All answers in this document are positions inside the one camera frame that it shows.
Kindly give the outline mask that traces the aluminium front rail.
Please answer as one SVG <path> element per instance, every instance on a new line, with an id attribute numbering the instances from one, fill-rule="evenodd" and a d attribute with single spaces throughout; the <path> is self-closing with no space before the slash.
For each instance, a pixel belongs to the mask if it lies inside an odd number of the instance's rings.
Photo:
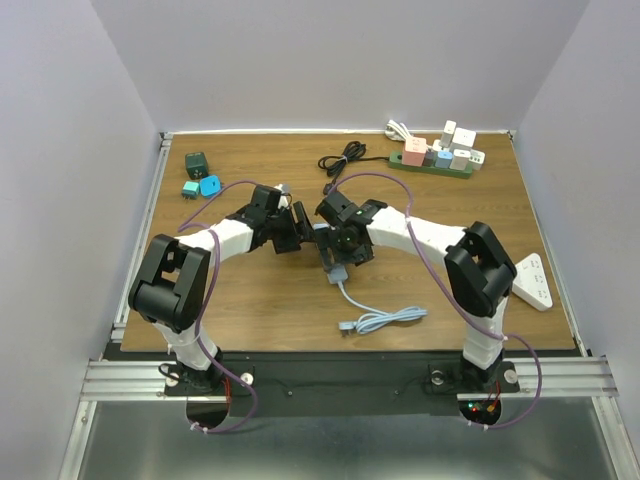
<path id="1" fill-rule="evenodd" d="M 199 390 L 185 384 L 172 385 L 159 371 L 158 362 L 100 361 L 89 364 L 80 399 L 83 401 L 189 400 L 221 402 L 224 388 Z M 474 393 L 463 387 L 452 373 L 424 360 L 331 360 L 293 359 L 248 360 L 234 367 L 252 378 L 252 388 L 262 395 L 273 387 L 289 398 L 296 392 L 329 392 L 353 395 L 357 390 L 378 389 L 392 396 L 411 387 L 429 393 L 456 394 L 460 399 L 480 398 L 489 389 Z M 504 398 L 616 397 L 618 389 L 604 358 L 544 358 L 539 365 L 531 359 L 509 359 L 498 374 L 500 395 Z"/>

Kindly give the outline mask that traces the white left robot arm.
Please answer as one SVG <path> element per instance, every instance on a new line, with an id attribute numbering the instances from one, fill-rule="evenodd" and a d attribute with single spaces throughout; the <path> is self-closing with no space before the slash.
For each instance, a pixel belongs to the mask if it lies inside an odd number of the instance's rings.
<path id="1" fill-rule="evenodd" d="M 199 393 L 215 392 L 223 371 L 213 363 L 216 344 L 199 325 L 209 270 L 270 242 L 277 254 L 299 251 L 313 240 L 303 203 L 293 202 L 281 185 L 257 184 L 248 204 L 220 222 L 181 237 L 152 238 L 128 294 L 128 304 L 165 338 L 188 382 Z"/>

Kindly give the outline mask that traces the dark green power strip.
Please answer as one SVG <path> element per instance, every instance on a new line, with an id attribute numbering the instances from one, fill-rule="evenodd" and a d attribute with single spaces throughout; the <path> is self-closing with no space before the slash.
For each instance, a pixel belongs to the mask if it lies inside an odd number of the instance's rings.
<path id="1" fill-rule="evenodd" d="M 440 168 L 437 166 L 418 167 L 418 166 L 404 165 L 401 162 L 401 154 L 402 154 L 401 151 L 391 152 L 388 160 L 388 166 L 390 168 L 393 168 L 396 170 L 413 172 L 413 173 L 424 173 L 424 174 L 458 178 L 458 179 L 469 179 L 474 172 L 473 168 L 470 165 L 467 165 L 464 170 L 453 170 L 450 168 Z"/>

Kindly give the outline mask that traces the white triangular power strip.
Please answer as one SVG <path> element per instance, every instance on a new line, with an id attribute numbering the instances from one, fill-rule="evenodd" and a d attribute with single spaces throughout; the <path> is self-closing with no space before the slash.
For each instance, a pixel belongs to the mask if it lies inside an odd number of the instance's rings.
<path id="1" fill-rule="evenodd" d="M 516 271 L 512 292 L 540 312 L 549 310 L 553 299 L 540 255 L 529 254 L 516 264 Z"/>

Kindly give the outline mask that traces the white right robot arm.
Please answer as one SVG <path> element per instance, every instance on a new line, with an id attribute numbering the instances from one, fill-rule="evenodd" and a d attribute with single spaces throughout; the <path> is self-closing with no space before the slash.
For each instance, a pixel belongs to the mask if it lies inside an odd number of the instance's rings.
<path id="1" fill-rule="evenodd" d="M 504 315 L 517 271 L 487 224 L 438 224 L 377 200 L 357 205 L 338 191 L 320 202 L 316 214 L 328 224 L 329 251 L 339 263 L 365 263 L 375 247 L 419 256 L 467 323 L 461 381 L 482 390 L 495 380 L 494 364 L 503 351 Z"/>

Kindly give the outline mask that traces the teal usb charger plug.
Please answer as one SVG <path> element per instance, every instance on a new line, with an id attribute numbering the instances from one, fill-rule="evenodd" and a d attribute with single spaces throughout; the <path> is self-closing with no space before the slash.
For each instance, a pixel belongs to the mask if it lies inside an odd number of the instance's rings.
<path id="1" fill-rule="evenodd" d="M 181 196 L 187 200 L 195 200 L 200 195 L 200 184 L 197 181 L 186 181 L 181 190 Z"/>

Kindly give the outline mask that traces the aluminium rail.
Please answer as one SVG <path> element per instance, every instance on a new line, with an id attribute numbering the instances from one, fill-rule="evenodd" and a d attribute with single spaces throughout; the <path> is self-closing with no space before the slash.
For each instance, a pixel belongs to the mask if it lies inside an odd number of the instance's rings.
<path id="1" fill-rule="evenodd" d="M 80 399 L 83 401 L 189 400 L 221 402 L 224 388 L 199 390 L 185 384 L 172 385 L 159 371 L 158 362 L 100 361 L 89 364 Z M 411 387 L 429 393 L 456 394 L 460 399 L 480 398 L 489 389 L 474 393 L 463 387 L 452 373 L 424 360 L 331 360 L 293 359 L 248 360 L 234 367 L 252 378 L 252 388 L 262 395 L 273 387 L 289 398 L 296 392 L 329 392 L 353 395 L 357 390 L 378 389 L 392 396 Z M 509 359 L 498 374 L 500 395 L 504 398 L 616 397 L 618 389 L 604 358 L 544 358 L 539 365 L 531 359 Z"/>
<path id="2" fill-rule="evenodd" d="M 157 156 L 157 162 L 153 172 L 149 193 L 146 199 L 145 207 L 143 210 L 143 216 L 134 244 L 133 254 L 127 271 L 127 276 L 124 283 L 124 288 L 119 300 L 118 308 L 113 320 L 110 341 L 114 343 L 121 343 L 124 338 L 125 329 L 128 322 L 129 306 L 128 306 L 128 294 L 133 280 L 138 271 L 141 259 L 144 255 L 146 240 L 149 235 L 150 226 L 152 223 L 153 213 L 155 205 L 159 195 L 160 187 L 166 164 L 169 158 L 169 153 L 173 141 L 173 132 L 161 132 L 160 133 L 160 148 Z"/>

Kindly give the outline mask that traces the light blue power strip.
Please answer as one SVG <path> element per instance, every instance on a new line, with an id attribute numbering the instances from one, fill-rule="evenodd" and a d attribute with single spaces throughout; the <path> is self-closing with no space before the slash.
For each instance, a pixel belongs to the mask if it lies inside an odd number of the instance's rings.
<path id="1" fill-rule="evenodd" d="M 428 315 L 426 309 L 418 306 L 409 306 L 394 312 L 389 312 L 356 301 L 346 290 L 345 283 L 349 276 L 344 265 L 333 266 L 328 271 L 327 278 L 331 285 L 338 287 L 348 303 L 363 311 L 363 314 L 356 320 L 346 320 L 338 323 L 338 330 L 342 335 L 350 335 L 352 333 L 366 335 L 389 325 L 417 322 Z"/>

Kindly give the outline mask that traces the blue square adapter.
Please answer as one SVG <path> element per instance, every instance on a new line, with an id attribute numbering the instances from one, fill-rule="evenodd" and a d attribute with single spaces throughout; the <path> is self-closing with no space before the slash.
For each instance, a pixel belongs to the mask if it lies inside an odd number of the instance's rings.
<path id="1" fill-rule="evenodd" d="M 202 178 L 200 180 L 199 189 L 200 189 L 200 194 L 204 198 L 213 197 L 214 195 L 218 194 L 222 189 L 219 177 L 216 175 L 210 175 Z"/>

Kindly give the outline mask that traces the white square adapter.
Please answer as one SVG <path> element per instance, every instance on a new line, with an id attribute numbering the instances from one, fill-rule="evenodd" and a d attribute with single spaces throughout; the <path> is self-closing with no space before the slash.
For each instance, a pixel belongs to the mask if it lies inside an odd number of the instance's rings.
<path id="1" fill-rule="evenodd" d="M 450 169 L 456 171 L 463 171 L 467 168 L 470 161 L 470 151 L 464 149 L 453 149 L 451 151 L 452 160 L 450 163 Z"/>

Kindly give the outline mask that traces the pink cube adapter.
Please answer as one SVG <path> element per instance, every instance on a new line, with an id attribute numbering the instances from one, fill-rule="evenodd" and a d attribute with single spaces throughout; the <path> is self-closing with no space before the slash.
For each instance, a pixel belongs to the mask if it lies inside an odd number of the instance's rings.
<path id="1" fill-rule="evenodd" d="M 421 167 L 428 150 L 425 138 L 409 136 L 404 143 L 401 163 L 406 166 Z"/>

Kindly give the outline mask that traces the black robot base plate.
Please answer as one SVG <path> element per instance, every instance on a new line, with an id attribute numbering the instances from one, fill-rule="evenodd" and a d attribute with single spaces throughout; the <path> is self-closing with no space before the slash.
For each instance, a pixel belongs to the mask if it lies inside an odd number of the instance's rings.
<path id="1" fill-rule="evenodd" d="M 206 373 L 177 363 L 158 370 L 168 397 L 185 398 L 189 420 L 223 427 L 244 418 L 429 414 L 489 424 L 500 399 L 517 393 L 515 366 L 483 373 L 457 351 L 229 353 Z"/>

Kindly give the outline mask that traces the dark green charger plug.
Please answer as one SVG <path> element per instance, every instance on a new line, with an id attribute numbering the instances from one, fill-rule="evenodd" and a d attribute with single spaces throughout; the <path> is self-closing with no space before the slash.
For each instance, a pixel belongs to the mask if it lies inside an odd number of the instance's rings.
<path id="1" fill-rule="evenodd" d="M 209 164 L 204 152 L 185 155 L 185 170 L 191 180 L 200 180 L 209 175 Z"/>

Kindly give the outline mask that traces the light blue small adapter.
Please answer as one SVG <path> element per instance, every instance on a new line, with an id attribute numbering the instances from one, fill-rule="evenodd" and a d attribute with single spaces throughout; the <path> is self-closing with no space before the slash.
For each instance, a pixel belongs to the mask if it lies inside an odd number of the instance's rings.
<path id="1" fill-rule="evenodd" d="M 449 151 L 439 151 L 434 157 L 434 166 L 439 169 L 450 169 L 453 155 Z"/>

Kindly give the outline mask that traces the aluminium left side rail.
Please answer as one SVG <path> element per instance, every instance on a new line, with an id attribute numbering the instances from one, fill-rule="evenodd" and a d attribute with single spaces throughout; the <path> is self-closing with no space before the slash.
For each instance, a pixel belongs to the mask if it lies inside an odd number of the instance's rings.
<path id="1" fill-rule="evenodd" d="M 157 162 L 153 172 L 149 193 L 146 199 L 145 207 L 143 210 L 143 216 L 134 244 L 133 254 L 127 271 L 127 276 L 124 283 L 124 288 L 119 300 L 118 308 L 113 320 L 110 341 L 114 343 L 121 343 L 124 338 L 125 329 L 128 322 L 129 306 L 128 306 L 128 294 L 133 280 L 138 271 L 141 259 L 144 255 L 146 240 L 149 235 L 150 226 L 152 223 L 153 213 L 155 205 L 159 195 L 160 187 L 166 164 L 169 158 L 169 153 L 173 141 L 173 132 L 161 132 L 160 133 L 160 148 L 157 156 Z"/>

